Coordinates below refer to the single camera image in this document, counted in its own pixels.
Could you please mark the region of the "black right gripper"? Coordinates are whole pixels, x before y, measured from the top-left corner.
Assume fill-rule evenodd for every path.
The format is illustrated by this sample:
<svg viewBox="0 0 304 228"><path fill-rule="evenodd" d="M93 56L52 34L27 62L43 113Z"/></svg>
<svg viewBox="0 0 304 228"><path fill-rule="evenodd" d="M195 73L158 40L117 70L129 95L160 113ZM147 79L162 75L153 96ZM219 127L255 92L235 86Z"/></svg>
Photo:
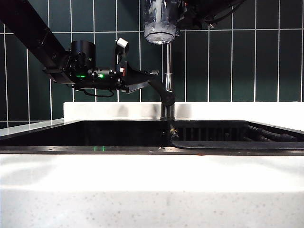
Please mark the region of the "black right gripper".
<svg viewBox="0 0 304 228"><path fill-rule="evenodd" d="M200 29L204 23L206 3L205 0L187 0L187 13L182 14L182 0L165 0L164 20L177 23L178 29Z"/></svg>

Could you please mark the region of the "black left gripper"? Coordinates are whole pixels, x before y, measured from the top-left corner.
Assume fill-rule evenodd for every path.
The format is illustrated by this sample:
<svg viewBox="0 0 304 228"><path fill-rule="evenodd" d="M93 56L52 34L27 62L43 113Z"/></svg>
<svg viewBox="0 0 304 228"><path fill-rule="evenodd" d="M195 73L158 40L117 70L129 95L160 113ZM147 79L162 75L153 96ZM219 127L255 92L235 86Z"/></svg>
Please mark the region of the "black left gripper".
<svg viewBox="0 0 304 228"><path fill-rule="evenodd" d="M127 61L122 61L115 65L116 90L126 94L133 93L147 87L158 74L159 70L135 70Z"/></svg>

